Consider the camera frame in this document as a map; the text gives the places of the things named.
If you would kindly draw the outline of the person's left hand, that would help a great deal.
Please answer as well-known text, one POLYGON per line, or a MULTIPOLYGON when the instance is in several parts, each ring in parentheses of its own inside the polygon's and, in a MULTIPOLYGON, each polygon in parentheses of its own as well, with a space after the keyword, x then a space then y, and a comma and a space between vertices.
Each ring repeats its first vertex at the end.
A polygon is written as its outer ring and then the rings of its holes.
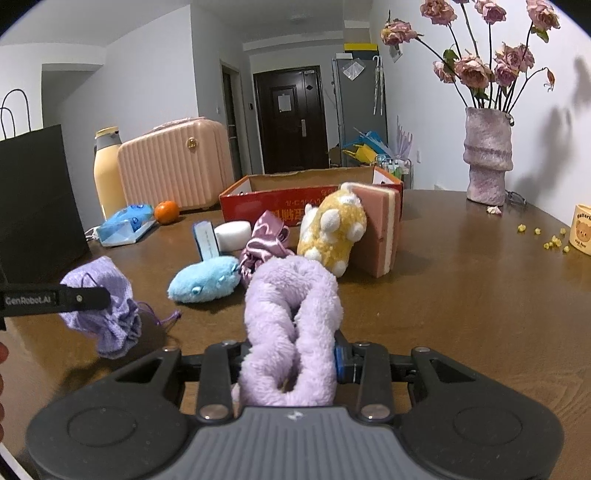
MULTIPOLYGON (((4 343, 0 343, 0 366, 3 366, 8 359, 9 350, 4 343)), ((5 382, 2 375, 0 375, 0 397, 3 397, 5 389, 5 382)), ((4 439, 5 436, 5 428, 4 428, 4 421, 6 417, 5 407, 3 402, 0 402, 0 441, 4 439)))

